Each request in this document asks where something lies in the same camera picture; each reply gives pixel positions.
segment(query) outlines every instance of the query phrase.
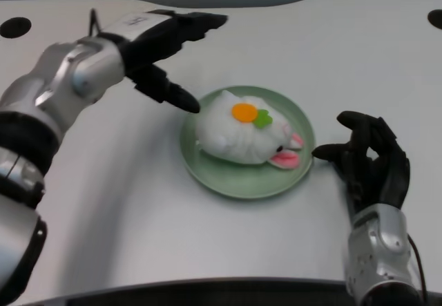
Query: green plate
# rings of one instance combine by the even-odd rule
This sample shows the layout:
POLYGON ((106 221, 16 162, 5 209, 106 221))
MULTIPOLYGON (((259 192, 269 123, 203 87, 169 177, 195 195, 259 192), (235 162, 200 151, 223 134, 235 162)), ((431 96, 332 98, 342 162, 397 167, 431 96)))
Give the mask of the green plate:
POLYGON ((223 90, 228 90, 238 97, 245 95, 261 97, 282 113, 295 132, 304 139, 304 146, 298 152, 300 166, 294 170, 283 170, 268 163, 243 165, 206 154, 197 145, 196 116, 189 114, 181 130, 180 146, 184 162, 192 176, 218 193, 241 199, 270 197, 286 191, 299 182, 311 166, 311 152, 315 147, 313 128, 303 111, 285 96, 255 86, 232 86, 216 90, 200 100, 202 110, 223 90))

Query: plush toy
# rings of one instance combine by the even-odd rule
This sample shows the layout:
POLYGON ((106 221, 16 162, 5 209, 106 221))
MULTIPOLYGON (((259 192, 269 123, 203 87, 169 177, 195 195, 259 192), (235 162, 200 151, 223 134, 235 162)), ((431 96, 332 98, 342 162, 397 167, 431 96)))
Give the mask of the plush toy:
POLYGON ((208 154, 241 164, 269 162, 282 169, 299 166, 302 139, 278 111, 259 97, 224 90, 198 114, 196 135, 208 154))

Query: robotic hand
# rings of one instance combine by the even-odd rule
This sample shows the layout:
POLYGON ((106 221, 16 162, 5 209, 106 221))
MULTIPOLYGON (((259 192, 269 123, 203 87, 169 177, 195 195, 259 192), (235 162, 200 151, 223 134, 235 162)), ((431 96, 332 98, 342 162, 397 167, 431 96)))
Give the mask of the robotic hand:
POLYGON ((350 141, 319 146, 313 156, 333 162, 347 185, 353 215, 348 290, 357 305, 422 305, 407 269, 410 244, 416 249, 401 211, 410 182, 407 156, 382 118, 345 111, 338 121, 352 130, 350 141), (369 147, 378 153, 375 160, 367 157, 369 147))
POLYGON ((126 15, 102 31, 92 10, 88 37, 51 45, 6 90, 0 99, 0 305, 24 291, 41 253, 47 228, 35 208, 52 157, 78 114, 124 77, 158 102, 198 113, 198 101, 153 63, 226 21, 155 10, 126 15))

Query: white table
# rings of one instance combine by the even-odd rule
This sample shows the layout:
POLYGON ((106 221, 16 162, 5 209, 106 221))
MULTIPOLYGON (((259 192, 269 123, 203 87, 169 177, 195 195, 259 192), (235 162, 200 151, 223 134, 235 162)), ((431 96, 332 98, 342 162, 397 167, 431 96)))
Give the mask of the white table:
MULTIPOLYGON (((0 40, 0 89, 28 72, 46 46, 84 36, 92 7, 103 24, 159 8, 132 0, 0 2, 0 20, 32 21, 24 37, 0 40)), ((442 30, 426 20, 436 8, 442 0, 203 10, 230 19, 160 66, 197 96, 232 84, 280 91, 304 109, 318 144, 347 141, 349 131, 335 120, 343 110, 383 116, 411 160, 403 210, 428 289, 442 292, 442 30)), ((343 279, 349 220, 330 166, 316 162, 280 197, 223 198, 181 162, 183 117, 128 81, 79 116, 46 176, 38 211, 49 236, 17 304, 190 278, 343 279)))

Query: black cable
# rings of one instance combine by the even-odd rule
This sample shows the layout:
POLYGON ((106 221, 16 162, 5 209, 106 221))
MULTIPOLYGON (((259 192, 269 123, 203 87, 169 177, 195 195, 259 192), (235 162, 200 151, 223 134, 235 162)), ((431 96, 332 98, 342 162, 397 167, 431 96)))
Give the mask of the black cable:
POLYGON ((97 33, 100 33, 102 31, 99 25, 97 11, 95 9, 90 9, 89 31, 88 31, 89 37, 92 37, 94 35, 94 29, 96 29, 97 33))
POLYGON ((414 255, 416 256, 417 266, 419 268, 419 275, 421 276, 422 299, 423 299, 423 302, 426 305, 428 305, 427 285, 425 284, 425 276, 423 275, 421 257, 419 256, 419 252, 417 250, 417 246, 416 246, 416 244, 414 244, 414 241, 410 237, 410 235, 408 235, 408 241, 410 242, 410 244, 411 244, 411 246, 413 248, 413 251, 414 251, 414 255))

